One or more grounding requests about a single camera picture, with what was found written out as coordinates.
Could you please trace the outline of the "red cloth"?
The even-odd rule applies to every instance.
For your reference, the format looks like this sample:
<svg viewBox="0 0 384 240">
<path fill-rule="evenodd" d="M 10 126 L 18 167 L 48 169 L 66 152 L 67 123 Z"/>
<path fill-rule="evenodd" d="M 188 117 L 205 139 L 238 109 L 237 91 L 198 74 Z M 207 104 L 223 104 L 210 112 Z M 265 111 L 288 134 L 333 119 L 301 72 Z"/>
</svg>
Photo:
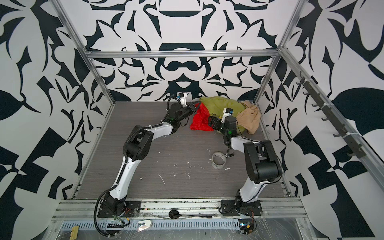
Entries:
<svg viewBox="0 0 384 240">
<path fill-rule="evenodd" d="M 190 125 L 192 131 L 213 132 L 214 129 L 209 126 L 210 113 L 206 106 L 201 103 L 199 109 L 193 117 L 193 122 Z"/>
</svg>

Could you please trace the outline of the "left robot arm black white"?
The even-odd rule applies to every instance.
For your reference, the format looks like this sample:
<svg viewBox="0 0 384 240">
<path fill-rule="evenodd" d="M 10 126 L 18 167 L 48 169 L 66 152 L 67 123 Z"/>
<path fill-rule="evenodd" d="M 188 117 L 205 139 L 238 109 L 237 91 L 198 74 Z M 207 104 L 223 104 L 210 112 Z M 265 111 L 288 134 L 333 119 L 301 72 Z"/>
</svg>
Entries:
<svg viewBox="0 0 384 240">
<path fill-rule="evenodd" d="M 181 126 L 181 121 L 197 112 L 200 101 L 182 104 L 174 103 L 168 107 L 165 119 L 154 126 L 134 127 L 123 145 L 123 161 L 113 186 L 101 194 L 100 206 L 110 214 L 121 215 L 128 188 L 139 163 L 150 152 L 152 141 L 174 134 Z"/>
</svg>

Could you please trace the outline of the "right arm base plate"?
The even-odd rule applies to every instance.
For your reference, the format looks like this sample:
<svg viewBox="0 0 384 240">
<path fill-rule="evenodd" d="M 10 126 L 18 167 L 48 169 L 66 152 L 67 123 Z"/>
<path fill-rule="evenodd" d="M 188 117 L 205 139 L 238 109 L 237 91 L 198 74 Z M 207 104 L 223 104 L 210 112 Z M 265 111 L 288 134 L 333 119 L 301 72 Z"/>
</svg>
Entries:
<svg viewBox="0 0 384 240">
<path fill-rule="evenodd" d="M 243 204 L 235 200 L 221 200 L 219 207 L 219 213 L 226 217 L 240 215 L 261 216 L 262 211 L 260 201 Z"/>
</svg>

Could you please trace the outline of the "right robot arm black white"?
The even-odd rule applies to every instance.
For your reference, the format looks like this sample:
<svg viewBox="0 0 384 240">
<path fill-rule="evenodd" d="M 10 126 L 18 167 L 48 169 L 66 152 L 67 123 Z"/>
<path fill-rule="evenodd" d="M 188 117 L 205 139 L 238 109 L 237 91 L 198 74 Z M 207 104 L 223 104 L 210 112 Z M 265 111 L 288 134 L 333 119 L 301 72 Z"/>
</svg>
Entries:
<svg viewBox="0 0 384 240">
<path fill-rule="evenodd" d="M 244 154 L 248 178 L 236 196 L 238 205 L 257 201 L 267 185 L 281 180 L 282 164 L 271 141 L 256 141 L 241 136 L 238 133 L 237 119 L 232 116 L 224 119 L 209 117 L 209 126 L 223 134 L 224 144 L 229 151 L 233 150 Z"/>
</svg>

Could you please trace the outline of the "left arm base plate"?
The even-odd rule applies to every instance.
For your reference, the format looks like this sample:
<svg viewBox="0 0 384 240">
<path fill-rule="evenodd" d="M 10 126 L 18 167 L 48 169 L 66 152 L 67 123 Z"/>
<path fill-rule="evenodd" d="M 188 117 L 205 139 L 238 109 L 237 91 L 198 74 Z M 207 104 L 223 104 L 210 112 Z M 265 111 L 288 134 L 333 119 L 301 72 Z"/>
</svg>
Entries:
<svg viewBox="0 0 384 240">
<path fill-rule="evenodd" d="M 98 218 L 112 218 L 113 216 L 121 218 L 133 217 L 140 213 L 141 201 L 125 201 L 118 202 L 117 204 L 108 203 L 102 201 L 99 211 L 97 213 Z"/>
</svg>

